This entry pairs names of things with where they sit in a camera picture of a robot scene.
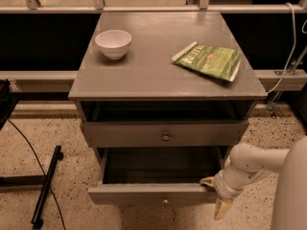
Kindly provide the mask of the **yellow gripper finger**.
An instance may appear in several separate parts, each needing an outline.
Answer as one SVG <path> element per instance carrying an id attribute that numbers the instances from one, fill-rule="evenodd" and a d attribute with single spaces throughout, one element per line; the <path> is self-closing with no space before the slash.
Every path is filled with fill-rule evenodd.
<path id="1" fill-rule="evenodd" d="M 215 220 L 223 219 L 226 216 L 227 212 L 231 209 L 232 205 L 233 205 L 232 199 L 218 198 L 216 200 L 214 219 Z"/>
<path id="2" fill-rule="evenodd" d="M 202 186 L 208 186 L 208 187 L 214 188 L 215 187 L 214 177 L 213 176 L 208 176 L 208 177 L 202 178 L 200 180 L 200 184 Z"/>

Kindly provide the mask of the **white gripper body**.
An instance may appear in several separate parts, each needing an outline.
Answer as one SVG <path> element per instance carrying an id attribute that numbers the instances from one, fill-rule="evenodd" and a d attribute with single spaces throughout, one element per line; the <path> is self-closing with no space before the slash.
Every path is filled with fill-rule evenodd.
<path id="1" fill-rule="evenodd" d="M 221 199 L 235 199 L 243 190 L 230 186 L 224 179 L 224 172 L 219 171 L 214 176 L 214 188 Z"/>

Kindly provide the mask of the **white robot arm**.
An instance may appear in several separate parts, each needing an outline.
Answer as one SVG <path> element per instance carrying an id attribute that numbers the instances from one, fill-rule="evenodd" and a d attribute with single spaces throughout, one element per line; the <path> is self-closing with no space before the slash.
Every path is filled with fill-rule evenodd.
<path id="1" fill-rule="evenodd" d="M 201 185 L 217 193 L 215 219 L 222 219 L 244 188 L 270 175 L 279 175 L 271 230 L 307 230 L 307 137 L 290 149 L 260 149 L 238 144 L 229 154 L 229 164 Z"/>

